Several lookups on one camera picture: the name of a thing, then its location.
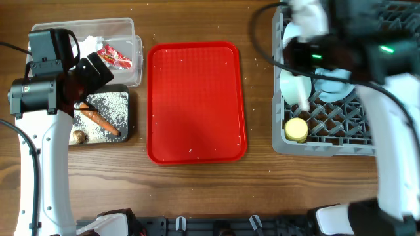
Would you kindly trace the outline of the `grey dishwasher rack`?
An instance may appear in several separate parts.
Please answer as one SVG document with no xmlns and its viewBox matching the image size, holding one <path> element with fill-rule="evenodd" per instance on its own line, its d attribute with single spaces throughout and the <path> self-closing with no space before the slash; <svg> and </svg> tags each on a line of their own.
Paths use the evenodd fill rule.
<svg viewBox="0 0 420 236">
<path fill-rule="evenodd" d="M 379 119 L 368 119 L 365 101 L 354 90 L 337 102 L 323 102 L 315 91 L 314 80 L 336 81 L 353 85 L 372 83 L 383 86 L 402 103 L 409 99 L 419 100 L 419 81 L 407 85 L 396 80 L 397 75 L 419 75 L 419 30 L 408 26 L 408 20 L 419 14 L 417 3 L 397 1 L 321 1 L 328 19 L 329 34 L 355 36 L 358 50 L 358 76 L 339 79 L 316 75 L 315 70 L 298 73 L 311 78 L 310 110 L 303 111 L 290 106 L 284 100 L 286 118 L 303 118 L 308 123 L 311 142 L 339 146 L 339 154 L 347 153 L 353 145 L 353 154 L 362 149 L 373 152 L 372 128 Z M 272 19 L 272 59 L 288 71 L 284 62 L 283 37 L 288 23 L 293 22 L 291 7 L 280 3 Z"/>
</svg>

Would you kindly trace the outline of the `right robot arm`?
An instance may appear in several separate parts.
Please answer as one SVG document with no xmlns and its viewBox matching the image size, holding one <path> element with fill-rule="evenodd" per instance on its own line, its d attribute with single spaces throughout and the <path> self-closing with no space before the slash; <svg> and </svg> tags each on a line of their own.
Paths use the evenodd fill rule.
<svg viewBox="0 0 420 236">
<path fill-rule="evenodd" d="M 350 73 L 376 149 L 378 194 L 319 208 L 324 235 L 416 235 L 419 232 L 419 51 L 407 29 L 382 29 L 375 1 L 290 1 L 301 34 L 285 50 L 296 75 L 316 68 Z"/>
</svg>

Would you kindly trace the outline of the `red snack wrapper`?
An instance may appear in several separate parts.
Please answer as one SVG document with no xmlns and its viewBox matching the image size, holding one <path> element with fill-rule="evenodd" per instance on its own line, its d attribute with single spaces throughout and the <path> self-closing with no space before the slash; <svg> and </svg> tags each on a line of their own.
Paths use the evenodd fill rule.
<svg viewBox="0 0 420 236">
<path fill-rule="evenodd" d="M 100 50 L 96 52 L 100 58 L 105 61 L 107 64 L 116 67 L 117 69 L 131 69 L 132 61 L 128 57 L 122 55 L 115 48 L 111 47 L 109 44 L 106 44 Z"/>
</svg>

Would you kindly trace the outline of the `white napkin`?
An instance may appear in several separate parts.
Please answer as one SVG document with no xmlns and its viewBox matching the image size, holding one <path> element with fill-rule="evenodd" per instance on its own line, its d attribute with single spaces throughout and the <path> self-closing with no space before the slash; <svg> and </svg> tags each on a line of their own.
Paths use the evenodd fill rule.
<svg viewBox="0 0 420 236">
<path fill-rule="evenodd" d="M 79 43 L 79 49 L 82 58 L 86 58 L 89 54 L 99 51 L 103 47 L 103 37 L 88 36 L 83 42 Z"/>
</svg>

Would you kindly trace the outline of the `green bowl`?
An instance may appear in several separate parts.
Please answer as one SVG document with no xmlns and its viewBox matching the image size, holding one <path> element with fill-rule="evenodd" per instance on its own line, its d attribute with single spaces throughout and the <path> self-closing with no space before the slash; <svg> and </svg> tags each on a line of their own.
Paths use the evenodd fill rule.
<svg viewBox="0 0 420 236">
<path fill-rule="evenodd" d="M 291 72 L 282 70 L 280 73 L 280 90 L 281 94 L 287 104 L 293 106 L 298 103 L 297 89 L 296 89 L 296 77 Z"/>
</svg>

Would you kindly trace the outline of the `orange carrot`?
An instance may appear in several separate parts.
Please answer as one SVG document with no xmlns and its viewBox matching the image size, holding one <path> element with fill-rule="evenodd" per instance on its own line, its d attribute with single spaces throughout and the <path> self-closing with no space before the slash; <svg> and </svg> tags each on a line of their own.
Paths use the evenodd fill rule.
<svg viewBox="0 0 420 236">
<path fill-rule="evenodd" d="M 114 136 L 119 136 L 120 132 L 114 126 L 112 126 L 99 112 L 94 111 L 92 107 L 89 107 L 86 103 L 81 103 L 79 106 L 79 111 L 91 121 L 102 127 L 104 130 L 113 134 Z"/>
</svg>

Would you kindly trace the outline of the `yellow plastic cup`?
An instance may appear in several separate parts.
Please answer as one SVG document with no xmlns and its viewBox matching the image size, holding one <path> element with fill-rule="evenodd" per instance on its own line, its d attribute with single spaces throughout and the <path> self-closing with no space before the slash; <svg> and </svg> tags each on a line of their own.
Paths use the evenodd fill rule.
<svg viewBox="0 0 420 236">
<path fill-rule="evenodd" d="M 292 118 L 285 123 L 285 137 L 290 141 L 303 143 L 308 137 L 308 125 L 301 118 Z"/>
</svg>

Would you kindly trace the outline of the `light blue plate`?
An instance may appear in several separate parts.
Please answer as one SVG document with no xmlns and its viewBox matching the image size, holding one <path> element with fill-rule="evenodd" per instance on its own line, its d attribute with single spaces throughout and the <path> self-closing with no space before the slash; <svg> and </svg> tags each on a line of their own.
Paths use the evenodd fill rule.
<svg viewBox="0 0 420 236">
<path fill-rule="evenodd" d="M 339 79 L 349 79 L 351 72 L 343 69 L 335 69 L 329 71 L 327 69 L 318 68 L 315 70 L 316 75 L 323 75 L 326 77 L 335 77 Z M 315 79 L 315 91 L 320 91 L 318 98 L 323 102 L 337 102 L 347 97 L 353 90 L 355 85 L 349 83 L 341 83 L 336 81 L 326 81 Z"/>
</svg>

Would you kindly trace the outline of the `brown food scrap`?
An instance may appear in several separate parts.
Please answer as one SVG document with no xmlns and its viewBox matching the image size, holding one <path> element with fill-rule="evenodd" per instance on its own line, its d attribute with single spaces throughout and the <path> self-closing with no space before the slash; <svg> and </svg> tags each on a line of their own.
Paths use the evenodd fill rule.
<svg viewBox="0 0 420 236">
<path fill-rule="evenodd" d="M 87 135 L 81 130 L 73 131 L 72 136 L 72 144 L 84 144 L 87 141 Z"/>
</svg>

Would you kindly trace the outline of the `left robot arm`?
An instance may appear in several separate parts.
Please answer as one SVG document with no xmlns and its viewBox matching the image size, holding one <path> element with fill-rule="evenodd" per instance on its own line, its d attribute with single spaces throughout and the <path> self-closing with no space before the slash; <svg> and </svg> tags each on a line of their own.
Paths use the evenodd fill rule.
<svg viewBox="0 0 420 236">
<path fill-rule="evenodd" d="M 114 76 L 95 52 L 74 54 L 75 34 L 62 28 L 31 31 L 32 57 L 13 81 L 8 101 L 19 135 L 20 212 L 15 235 L 75 235 L 70 206 L 68 146 L 74 105 Z"/>
</svg>

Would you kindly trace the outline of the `red plastic tray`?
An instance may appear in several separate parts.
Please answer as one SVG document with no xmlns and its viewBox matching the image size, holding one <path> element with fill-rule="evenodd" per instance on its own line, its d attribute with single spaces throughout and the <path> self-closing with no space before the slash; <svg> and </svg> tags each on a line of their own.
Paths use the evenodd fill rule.
<svg viewBox="0 0 420 236">
<path fill-rule="evenodd" d="M 224 163 L 247 151 L 240 54 L 229 41 L 162 43 L 147 57 L 148 157 Z"/>
</svg>

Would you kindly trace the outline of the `white plastic spoon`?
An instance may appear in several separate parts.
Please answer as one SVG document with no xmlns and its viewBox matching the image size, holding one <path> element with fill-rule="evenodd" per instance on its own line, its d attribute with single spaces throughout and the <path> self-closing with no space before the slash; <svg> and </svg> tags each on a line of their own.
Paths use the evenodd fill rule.
<svg viewBox="0 0 420 236">
<path fill-rule="evenodd" d="M 303 77 L 303 76 L 296 77 L 296 80 L 297 80 L 296 89 L 297 89 L 299 107 L 303 111 L 309 111 L 310 104 L 309 104 L 308 98 L 312 90 L 311 80 L 310 78 Z"/>
</svg>

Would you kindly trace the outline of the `light blue bowl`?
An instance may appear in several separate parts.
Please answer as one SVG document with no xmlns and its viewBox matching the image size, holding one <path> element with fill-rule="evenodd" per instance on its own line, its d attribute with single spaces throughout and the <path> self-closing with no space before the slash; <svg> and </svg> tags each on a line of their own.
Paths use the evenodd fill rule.
<svg viewBox="0 0 420 236">
<path fill-rule="evenodd" d="M 290 40 L 300 35 L 301 35 L 301 27 L 294 24 L 293 22 L 288 23 L 288 25 L 286 25 L 284 29 L 283 47 L 286 48 Z"/>
</svg>

